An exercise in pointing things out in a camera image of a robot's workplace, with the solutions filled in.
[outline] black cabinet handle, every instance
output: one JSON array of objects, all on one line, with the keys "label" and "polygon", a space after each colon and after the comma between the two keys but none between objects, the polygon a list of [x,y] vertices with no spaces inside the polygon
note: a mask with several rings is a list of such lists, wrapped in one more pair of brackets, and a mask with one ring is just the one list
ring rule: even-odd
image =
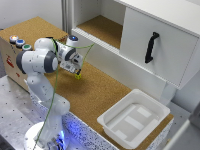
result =
[{"label": "black cabinet handle", "polygon": [[145,63],[146,64],[153,60],[153,57],[151,57],[151,53],[152,53],[152,50],[153,50],[154,40],[156,38],[158,38],[159,36],[160,35],[158,33],[153,32],[153,36],[149,40],[149,44],[148,44],[148,48],[147,48],[147,53],[146,53],[146,56],[145,56]]}]

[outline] cabinet door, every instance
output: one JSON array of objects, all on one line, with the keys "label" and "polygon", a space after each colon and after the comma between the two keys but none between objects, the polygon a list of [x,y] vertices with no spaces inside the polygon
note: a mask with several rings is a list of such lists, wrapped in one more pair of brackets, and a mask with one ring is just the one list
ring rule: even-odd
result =
[{"label": "cabinet door", "polygon": [[[160,36],[154,40],[153,60],[146,64],[145,56],[153,32]],[[120,54],[179,86],[197,40],[191,34],[127,8]]]}]

